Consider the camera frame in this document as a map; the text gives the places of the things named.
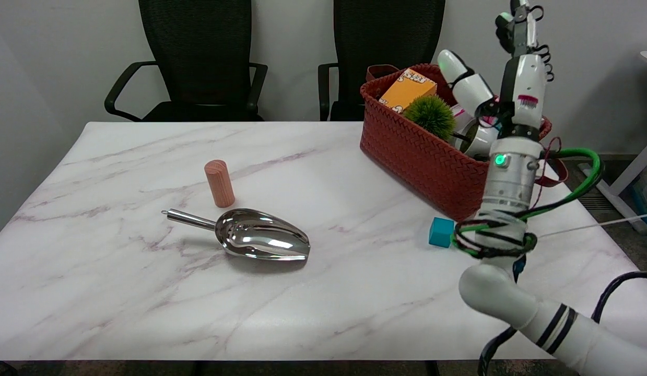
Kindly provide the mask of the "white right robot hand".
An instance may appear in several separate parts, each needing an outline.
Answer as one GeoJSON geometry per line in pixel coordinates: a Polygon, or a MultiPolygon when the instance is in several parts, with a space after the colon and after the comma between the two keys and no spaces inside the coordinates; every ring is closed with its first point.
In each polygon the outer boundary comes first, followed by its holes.
{"type": "Polygon", "coordinates": [[[457,104],[477,118],[495,118],[501,124],[500,138],[523,137],[538,141],[546,85],[553,79],[547,45],[537,40],[536,23],[543,11],[527,1],[511,1],[510,12],[496,18],[496,36],[510,54],[505,63],[499,95],[481,74],[467,66],[459,55],[442,50],[437,64],[457,104]]]}

